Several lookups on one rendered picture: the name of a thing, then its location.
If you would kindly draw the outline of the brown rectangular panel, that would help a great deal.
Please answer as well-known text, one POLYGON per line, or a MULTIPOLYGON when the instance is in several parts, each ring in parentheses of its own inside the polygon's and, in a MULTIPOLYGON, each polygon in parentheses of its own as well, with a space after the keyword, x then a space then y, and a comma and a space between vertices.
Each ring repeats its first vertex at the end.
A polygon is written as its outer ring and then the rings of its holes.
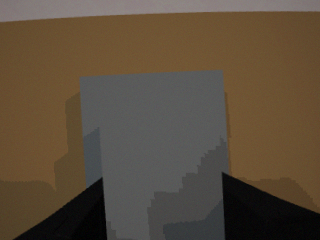
POLYGON ((222 69, 229 175, 320 214, 320 12, 0 22, 0 240, 86 189, 80 76, 222 69))

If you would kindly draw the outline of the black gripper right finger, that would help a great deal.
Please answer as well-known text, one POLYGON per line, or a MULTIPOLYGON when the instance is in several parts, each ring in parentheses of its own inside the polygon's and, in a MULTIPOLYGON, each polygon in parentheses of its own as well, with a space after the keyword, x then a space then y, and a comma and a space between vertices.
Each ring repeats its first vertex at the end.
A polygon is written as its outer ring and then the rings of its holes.
POLYGON ((320 240, 320 214, 222 173, 225 240, 320 240))

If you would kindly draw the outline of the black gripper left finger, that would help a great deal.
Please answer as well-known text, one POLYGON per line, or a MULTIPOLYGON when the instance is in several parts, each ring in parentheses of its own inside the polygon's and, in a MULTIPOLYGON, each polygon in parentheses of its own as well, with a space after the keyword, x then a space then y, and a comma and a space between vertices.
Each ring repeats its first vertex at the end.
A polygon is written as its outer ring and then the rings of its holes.
POLYGON ((107 240, 103 177, 12 240, 107 240))

